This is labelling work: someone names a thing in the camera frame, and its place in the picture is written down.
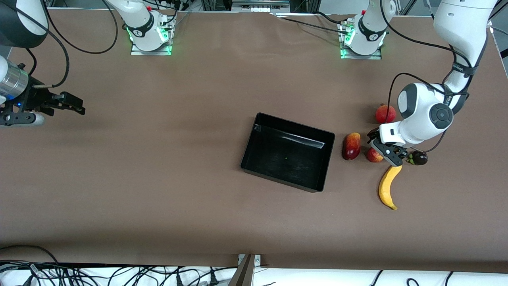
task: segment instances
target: table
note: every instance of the table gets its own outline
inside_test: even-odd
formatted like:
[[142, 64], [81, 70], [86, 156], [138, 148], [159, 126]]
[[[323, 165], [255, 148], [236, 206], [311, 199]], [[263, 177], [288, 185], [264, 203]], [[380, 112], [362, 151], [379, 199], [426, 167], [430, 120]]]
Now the table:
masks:
[[[51, 14], [82, 48], [111, 43], [107, 11]], [[392, 23], [446, 44], [430, 18]], [[1, 245], [42, 245], [67, 262], [233, 265], [253, 252], [273, 267], [508, 272], [508, 81], [490, 35], [471, 97], [429, 163], [404, 166], [391, 211], [377, 197], [388, 164], [345, 161], [342, 138], [360, 132], [366, 146], [395, 74], [441, 82], [449, 52], [392, 33], [381, 61], [342, 60], [335, 33], [265, 13], [192, 13], [165, 57], [130, 56], [120, 32], [106, 54], [69, 48], [55, 92], [82, 98], [85, 116], [57, 111], [42, 127], [1, 130]], [[33, 52], [34, 76], [58, 82], [57, 44]], [[10, 60], [30, 65], [22, 49]], [[240, 169], [258, 112], [336, 134], [322, 193]]]

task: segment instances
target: black plastic bin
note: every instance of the black plastic bin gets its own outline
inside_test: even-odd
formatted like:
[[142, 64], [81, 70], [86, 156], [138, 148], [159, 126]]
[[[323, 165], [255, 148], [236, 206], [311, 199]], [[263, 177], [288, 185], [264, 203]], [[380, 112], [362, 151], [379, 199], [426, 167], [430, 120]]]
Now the black plastic bin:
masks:
[[258, 113], [240, 166], [249, 174], [321, 192], [335, 134]]

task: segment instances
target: metal cylinder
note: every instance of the metal cylinder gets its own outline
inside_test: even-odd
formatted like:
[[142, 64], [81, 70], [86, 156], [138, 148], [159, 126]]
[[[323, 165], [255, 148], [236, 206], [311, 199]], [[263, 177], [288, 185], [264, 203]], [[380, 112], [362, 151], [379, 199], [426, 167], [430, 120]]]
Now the metal cylinder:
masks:
[[26, 89], [28, 74], [15, 64], [0, 56], [0, 97], [11, 100]]

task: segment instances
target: banana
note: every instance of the banana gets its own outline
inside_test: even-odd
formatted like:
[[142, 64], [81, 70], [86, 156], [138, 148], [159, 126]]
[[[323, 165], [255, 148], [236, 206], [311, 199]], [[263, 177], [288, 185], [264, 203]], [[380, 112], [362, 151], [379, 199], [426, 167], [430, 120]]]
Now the banana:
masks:
[[390, 186], [392, 185], [392, 181], [395, 176], [402, 170], [402, 166], [393, 167], [386, 171], [385, 175], [381, 179], [379, 183], [379, 198], [383, 202], [383, 204], [387, 205], [392, 210], [396, 210], [397, 207], [393, 204], [392, 195], [390, 194]]

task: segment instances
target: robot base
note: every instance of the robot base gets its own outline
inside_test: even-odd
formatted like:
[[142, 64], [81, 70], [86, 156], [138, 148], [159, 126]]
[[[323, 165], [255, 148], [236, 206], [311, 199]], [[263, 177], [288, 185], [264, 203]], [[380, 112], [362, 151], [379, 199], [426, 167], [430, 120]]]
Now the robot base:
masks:
[[351, 36], [355, 33], [353, 27], [354, 24], [352, 18], [347, 19], [347, 21], [343, 21], [341, 24], [337, 24], [337, 29], [339, 31], [348, 32], [347, 35], [338, 33], [340, 44], [340, 58], [354, 60], [381, 60], [381, 48], [377, 48], [377, 50], [373, 54], [362, 55], [353, 52], [353, 50], [351, 50], [351, 48], [345, 44], [345, 41], [350, 41]]

